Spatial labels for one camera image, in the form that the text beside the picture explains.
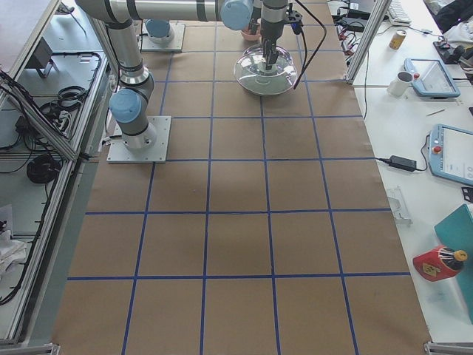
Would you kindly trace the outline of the glass pot lid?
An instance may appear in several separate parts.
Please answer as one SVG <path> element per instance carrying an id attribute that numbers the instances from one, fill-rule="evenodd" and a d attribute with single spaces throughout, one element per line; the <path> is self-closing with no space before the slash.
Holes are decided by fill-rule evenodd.
<path id="1" fill-rule="evenodd" d="M 262 45 L 256 44 L 246 49 L 234 65 L 236 81 L 240 85 L 243 81 L 250 80 L 258 82 L 276 81 L 291 85 L 293 88 L 298 74 L 292 56 L 280 46 L 277 46 L 277 50 L 279 57 L 276 63 L 270 70 L 266 70 Z"/>

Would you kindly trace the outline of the pale green electric pot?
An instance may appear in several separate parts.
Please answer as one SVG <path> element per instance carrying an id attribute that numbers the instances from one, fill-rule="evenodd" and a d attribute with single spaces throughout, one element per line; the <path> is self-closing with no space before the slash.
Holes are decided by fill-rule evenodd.
<path id="1" fill-rule="evenodd" d="M 243 81 L 241 85 L 247 91 L 259 96 L 281 95 L 292 88 L 291 85 L 276 81 L 258 82 L 256 80 L 250 80 Z"/>

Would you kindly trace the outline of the pink bowl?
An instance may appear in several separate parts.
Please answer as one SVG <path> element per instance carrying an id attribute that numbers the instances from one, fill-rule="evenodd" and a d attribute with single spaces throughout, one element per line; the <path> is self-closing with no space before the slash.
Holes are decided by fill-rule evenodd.
<path id="1" fill-rule="evenodd" d="M 256 32 L 255 34 L 251 34 L 250 31 L 242 30 L 240 34 L 245 41 L 249 41 L 249 42 L 256 42 L 256 41 L 259 41 L 261 38 L 261 35 L 259 32 Z"/>

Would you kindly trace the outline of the power strip with plugs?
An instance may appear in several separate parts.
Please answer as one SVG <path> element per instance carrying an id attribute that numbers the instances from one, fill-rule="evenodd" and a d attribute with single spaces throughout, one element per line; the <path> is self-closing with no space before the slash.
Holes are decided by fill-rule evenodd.
<path id="1" fill-rule="evenodd" d="M 337 24 L 336 32 L 341 50 L 346 56 L 353 55 L 358 47 L 358 36 L 356 32 L 349 30 L 345 24 Z"/>

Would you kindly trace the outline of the yellow drink can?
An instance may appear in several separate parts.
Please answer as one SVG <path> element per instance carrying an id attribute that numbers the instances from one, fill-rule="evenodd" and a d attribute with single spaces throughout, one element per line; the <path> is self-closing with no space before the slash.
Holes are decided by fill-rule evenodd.
<path id="1" fill-rule="evenodd" d="M 390 42 L 389 42 L 389 48 L 392 49 L 392 50 L 398 50 L 401 45 L 403 44 L 404 42 L 404 39 L 406 38 L 406 31 L 405 30 L 397 30 Z"/>

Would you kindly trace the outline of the white keyboard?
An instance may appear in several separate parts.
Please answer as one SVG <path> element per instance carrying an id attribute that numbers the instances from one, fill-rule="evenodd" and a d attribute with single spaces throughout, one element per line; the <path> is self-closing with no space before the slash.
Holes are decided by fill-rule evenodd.
<path id="1" fill-rule="evenodd" d="M 411 18 L 405 12 L 402 3 L 398 0 L 392 0 L 388 6 L 387 16 L 391 25 L 409 26 Z"/>

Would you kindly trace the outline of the white mug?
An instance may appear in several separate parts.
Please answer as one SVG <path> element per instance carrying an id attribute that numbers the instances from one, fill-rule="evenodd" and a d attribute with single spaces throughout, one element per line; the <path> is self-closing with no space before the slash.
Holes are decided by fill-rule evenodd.
<path id="1" fill-rule="evenodd" d="M 401 97 L 411 85 L 414 76 L 407 71 L 400 71 L 387 87 L 387 92 L 394 97 Z"/>

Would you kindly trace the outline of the far teach pendant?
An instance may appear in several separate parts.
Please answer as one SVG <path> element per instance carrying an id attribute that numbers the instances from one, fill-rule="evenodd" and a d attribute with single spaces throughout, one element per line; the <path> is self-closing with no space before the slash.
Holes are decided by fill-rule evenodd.
<path id="1" fill-rule="evenodd" d="M 424 98 L 457 98 L 460 90 L 439 59 L 406 58 L 404 68 L 411 74 L 419 74 L 412 81 L 417 95 Z"/>

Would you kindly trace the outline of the teach pendant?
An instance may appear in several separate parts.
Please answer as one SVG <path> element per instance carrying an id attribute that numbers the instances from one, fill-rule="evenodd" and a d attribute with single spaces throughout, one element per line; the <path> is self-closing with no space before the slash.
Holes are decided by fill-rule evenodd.
<path id="1" fill-rule="evenodd" d="M 460 90 L 439 59 L 406 58 L 404 68 L 411 74 L 419 74 L 412 81 L 417 95 L 424 98 L 457 98 Z"/>
<path id="2" fill-rule="evenodd" d="M 429 135 L 429 167 L 433 175 L 472 185 L 472 132 L 434 125 Z"/>

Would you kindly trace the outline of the small black power brick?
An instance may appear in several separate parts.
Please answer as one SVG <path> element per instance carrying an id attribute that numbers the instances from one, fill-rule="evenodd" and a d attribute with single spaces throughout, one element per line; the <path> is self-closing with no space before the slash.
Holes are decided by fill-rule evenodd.
<path id="1" fill-rule="evenodd" d="M 397 155 L 391 155 L 389 165 L 396 169 L 402 169 L 408 172 L 414 172 L 417 169 L 417 162 L 412 159 L 402 158 Z"/>

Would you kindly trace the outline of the near teach pendant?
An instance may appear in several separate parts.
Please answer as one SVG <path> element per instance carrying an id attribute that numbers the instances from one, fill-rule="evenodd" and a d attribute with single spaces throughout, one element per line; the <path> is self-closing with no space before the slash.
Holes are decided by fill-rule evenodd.
<path id="1" fill-rule="evenodd" d="M 433 175 L 472 185 L 472 132 L 434 125 L 429 135 L 429 167 Z"/>

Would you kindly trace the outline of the teal box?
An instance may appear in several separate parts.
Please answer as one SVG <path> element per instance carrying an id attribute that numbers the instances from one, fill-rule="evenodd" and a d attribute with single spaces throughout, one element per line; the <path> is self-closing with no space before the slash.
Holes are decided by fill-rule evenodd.
<path id="1" fill-rule="evenodd" d="M 472 323 L 472 205 L 463 204 L 434 227 L 439 241 L 454 250 L 464 250 L 468 260 L 455 277 Z"/>

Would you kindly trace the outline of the red bottle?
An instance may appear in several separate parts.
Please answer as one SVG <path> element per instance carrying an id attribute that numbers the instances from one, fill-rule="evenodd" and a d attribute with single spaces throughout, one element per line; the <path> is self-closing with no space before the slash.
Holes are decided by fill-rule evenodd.
<path id="1" fill-rule="evenodd" d="M 437 246 L 412 259 L 415 270 L 430 282 L 457 276 L 464 268 L 468 254 L 444 245 Z"/>

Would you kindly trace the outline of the white crumpled cloth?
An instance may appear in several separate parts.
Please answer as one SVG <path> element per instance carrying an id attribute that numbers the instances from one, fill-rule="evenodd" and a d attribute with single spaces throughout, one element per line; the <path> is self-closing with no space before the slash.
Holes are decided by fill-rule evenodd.
<path id="1" fill-rule="evenodd" d="M 27 243 L 13 238 L 13 207 L 1 207 L 1 278 L 27 259 Z"/>

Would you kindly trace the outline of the aluminium frame post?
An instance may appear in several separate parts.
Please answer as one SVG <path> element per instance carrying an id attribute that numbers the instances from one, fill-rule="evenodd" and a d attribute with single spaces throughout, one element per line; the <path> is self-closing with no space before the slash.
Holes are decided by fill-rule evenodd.
<path id="1" fill-rule="evenodd" d="M 361 69 L 361 65 L 363 64 L 364 59 L 370 49 L 370 45 L 375 38 L 375 34 L 381 26 L 384 16 L 387 14 L 390 3 L 390 0 L 375 1 L 374 7 L 367 22 L 367 26 L 365 27 L 361 37 L 361 41 L 357 50 L 355 51 L 355 54 L 351 58 L 350 65 L 348 66 L 345 75 L 345 81 L 348 84 L 352 84 L 354 82 L 358 71 Z"/>

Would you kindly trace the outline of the clear plastic bracket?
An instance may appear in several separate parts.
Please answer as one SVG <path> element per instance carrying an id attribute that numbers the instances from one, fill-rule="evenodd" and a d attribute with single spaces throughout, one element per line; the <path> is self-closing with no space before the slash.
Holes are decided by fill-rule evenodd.
<path id="1" fill-rule="evenodd" d="M 399 186 L 386 189 L 389 206 L 395 223 L 403 226 L 410 226 L 412 218 L 406 206 L 404 196 Z"/>

